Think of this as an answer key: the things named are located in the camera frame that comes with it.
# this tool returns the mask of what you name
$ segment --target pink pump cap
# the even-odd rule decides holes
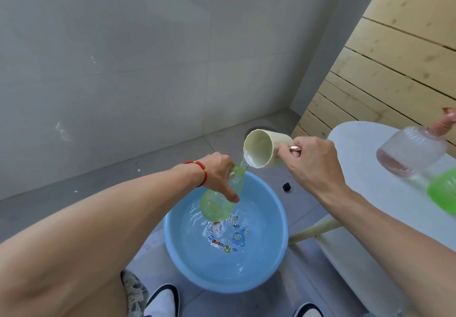
[[[443,107],[442,110],[445,115],[426,129],[437,137],[446,135],[451,130],[453,124],[456,124],[456,108]]]

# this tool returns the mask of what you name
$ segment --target shoe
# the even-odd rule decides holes
[[[293,317],[323,317],[323,314],[316,305],[305,303],[296,310]]]
[[[167,283],[158,288],[146,304],[145,317],[179,317],[181,299],[176,286]]]

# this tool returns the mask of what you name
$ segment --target table leg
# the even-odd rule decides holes
[[[316,237],[317,235],[329,232],[330,230],[341,227],[339,222],[331,217],[323,222],[318,222],[315,225],[303,230],[302,232],[291,235],[288,238],[288,245],[299,243],[300,241]]]

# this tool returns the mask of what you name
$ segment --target green bottle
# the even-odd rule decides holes
[[[233,171],[228,175],[228,185],[240,196],[244,186],[245,171],[247,163],[242,161],[234,166]],[[228,201],[223,194],[212,190],[206,191],[200,200],[202,215],[211,222],[220,222],[227,219],[233,211],[236,203]]]
[[[427,192],[444,211],[456,214],[456,167],[435,178],[429,184]]]

